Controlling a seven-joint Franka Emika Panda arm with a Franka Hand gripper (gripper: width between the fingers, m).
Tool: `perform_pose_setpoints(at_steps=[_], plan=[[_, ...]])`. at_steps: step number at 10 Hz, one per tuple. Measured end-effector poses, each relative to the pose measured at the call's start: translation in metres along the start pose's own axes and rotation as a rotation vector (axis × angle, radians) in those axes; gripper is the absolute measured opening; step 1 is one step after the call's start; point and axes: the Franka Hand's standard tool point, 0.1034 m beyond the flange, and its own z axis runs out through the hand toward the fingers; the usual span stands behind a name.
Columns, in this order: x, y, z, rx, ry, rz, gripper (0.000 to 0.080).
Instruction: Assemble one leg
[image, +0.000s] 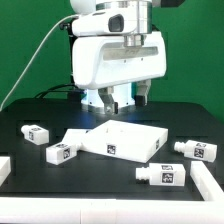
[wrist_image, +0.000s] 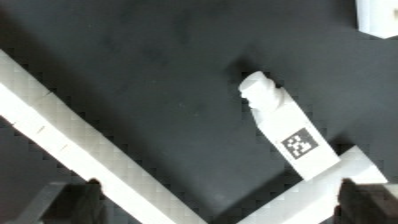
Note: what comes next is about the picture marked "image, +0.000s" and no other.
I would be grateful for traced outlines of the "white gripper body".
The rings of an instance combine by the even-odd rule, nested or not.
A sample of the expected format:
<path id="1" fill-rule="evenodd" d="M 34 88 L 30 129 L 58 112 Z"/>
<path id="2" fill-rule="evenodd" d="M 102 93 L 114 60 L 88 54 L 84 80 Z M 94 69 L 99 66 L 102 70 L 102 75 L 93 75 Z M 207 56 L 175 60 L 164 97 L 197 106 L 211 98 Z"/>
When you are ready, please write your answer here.
<path id="1" fill-rule="evenodd" d="M 83 89 L 100 89 L 162 77 L 166 50 L 160 32 L 146 35 L 143 46 L 126 47 L 123 36 L 78 38 L 73 45 L 73 78 Z"/>

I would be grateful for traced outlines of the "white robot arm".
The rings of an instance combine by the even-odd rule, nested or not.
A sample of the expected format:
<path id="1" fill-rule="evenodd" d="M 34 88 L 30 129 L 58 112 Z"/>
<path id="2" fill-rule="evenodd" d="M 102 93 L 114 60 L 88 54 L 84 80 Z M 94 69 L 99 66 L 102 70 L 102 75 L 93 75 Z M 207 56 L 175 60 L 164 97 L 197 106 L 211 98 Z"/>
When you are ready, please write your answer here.
<path id="1" fill-rule="evenodd" d="M 72 75 L 87 110 L 115 114 L 147 104 L 151 80 L 166 72 L 166 49 L 152 9 L 185 0 L 70 0 Z"/>

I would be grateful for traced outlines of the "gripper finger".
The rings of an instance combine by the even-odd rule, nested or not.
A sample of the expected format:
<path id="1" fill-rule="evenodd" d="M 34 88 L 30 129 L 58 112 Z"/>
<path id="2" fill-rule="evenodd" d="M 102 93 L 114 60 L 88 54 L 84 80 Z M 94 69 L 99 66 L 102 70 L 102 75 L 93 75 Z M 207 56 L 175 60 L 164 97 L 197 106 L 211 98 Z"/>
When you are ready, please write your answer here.
<path id="1" fill-rule="evenodd" d="M 137 91 L 135 94 L 135 104 L 137 106 L 145 106 L 148 102 L 148 93 L 151 87 L 151 80 L 143 80 L 137 83 Z"/>
<path id="2" fill-rule="evenodd" d="M 98 94 L 104 104 L 104 112 L 106 114 L 118 113 L 118 103 L 114 101 L 112 96 L 113 93 L 113 87 L 105 87 L 98 90 Z"/>

